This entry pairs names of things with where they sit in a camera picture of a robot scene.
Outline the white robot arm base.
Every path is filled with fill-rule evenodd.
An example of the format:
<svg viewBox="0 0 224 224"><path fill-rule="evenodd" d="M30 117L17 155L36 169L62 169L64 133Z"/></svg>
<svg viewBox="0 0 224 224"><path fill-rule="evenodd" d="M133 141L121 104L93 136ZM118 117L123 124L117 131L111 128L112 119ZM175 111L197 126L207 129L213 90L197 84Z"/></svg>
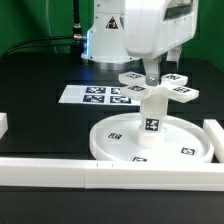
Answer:
<svg viewBox="0 0 224 224"><path fill-rule="evenodd" d="M124 0L94 0L93 25L81 55L89 66L103 70L124 70L140 64L129 56L123 41Z"/></svg>

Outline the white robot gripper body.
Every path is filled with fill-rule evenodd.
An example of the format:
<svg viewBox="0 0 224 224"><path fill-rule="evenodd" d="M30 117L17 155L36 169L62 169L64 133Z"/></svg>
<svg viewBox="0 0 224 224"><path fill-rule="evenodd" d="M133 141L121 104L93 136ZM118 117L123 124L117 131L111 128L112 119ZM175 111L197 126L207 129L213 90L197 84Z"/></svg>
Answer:
<svg viewBox="0 0 224 224"><path fill-rule="evenodd" d="M192 39L198 0L125 0L124 45L127 53L154 59Z"/></svg>

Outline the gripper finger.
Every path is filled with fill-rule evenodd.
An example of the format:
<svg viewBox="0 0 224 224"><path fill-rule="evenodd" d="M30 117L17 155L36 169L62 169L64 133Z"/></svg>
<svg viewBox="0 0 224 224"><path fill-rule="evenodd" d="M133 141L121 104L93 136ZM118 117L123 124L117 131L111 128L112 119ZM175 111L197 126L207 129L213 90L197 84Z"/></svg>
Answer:
<svg viewBox="0 0 224 224"><path fill-rule="evenodd" d="M144 59L143 65L146 73L146 84L156 86L159 83L160 77L160 59Z"/></svg>
<svg viewBox="0 0 224 224"><path fill-rule="evenodd" d="M166 61L172 70L177 70L182 52L182 46L179 45L168 51Z"/></svg>

